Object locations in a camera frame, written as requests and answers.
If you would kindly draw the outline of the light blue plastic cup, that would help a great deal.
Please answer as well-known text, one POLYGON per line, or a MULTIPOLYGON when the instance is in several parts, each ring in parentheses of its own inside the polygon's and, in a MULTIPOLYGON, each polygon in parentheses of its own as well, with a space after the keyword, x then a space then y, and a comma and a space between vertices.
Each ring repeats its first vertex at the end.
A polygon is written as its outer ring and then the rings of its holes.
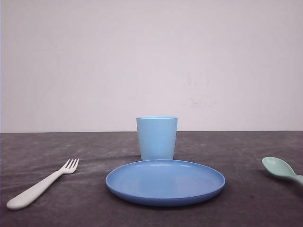
POLYGON ((141 160, 174 158, 177 117, 140 116, 136 123, 141 160))

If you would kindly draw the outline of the mint green plastic spoon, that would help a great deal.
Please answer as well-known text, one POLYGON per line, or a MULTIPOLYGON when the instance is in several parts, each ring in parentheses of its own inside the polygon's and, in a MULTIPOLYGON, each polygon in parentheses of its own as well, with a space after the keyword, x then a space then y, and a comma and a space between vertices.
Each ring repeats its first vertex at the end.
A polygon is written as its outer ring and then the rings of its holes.
POLYGON ((277 157, 264 157, 262 164, 265 169, 275 178, 283 180, 292 180, 303 185, 303 176, 298 175, 291 166, 282 159, 277 157))

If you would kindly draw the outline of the white plastic fork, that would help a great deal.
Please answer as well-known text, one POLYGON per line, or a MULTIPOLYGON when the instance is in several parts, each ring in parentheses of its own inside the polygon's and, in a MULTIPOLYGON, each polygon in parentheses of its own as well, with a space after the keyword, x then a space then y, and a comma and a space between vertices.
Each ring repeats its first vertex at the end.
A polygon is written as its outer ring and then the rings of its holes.
POLYGON ((68 160, 59 170, 53 172, 45 179, 28 188, 21 194, 9 200, 6 204, 10 210, 19 210, 30 205, 36 200, 53 182, 62 175, 73 174, 78 166, 79 158, 68 160))

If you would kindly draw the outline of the blue plastic plate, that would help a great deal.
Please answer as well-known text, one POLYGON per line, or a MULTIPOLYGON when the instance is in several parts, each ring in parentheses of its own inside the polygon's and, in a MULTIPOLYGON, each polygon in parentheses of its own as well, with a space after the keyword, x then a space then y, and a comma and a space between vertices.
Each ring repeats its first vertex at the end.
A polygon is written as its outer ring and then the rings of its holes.
POLYGON ((135 204, 175 207, 204 202, 221 192, 223 174, 182 160, 146 160, 126 164, 106 177, 108 189, 135 204))

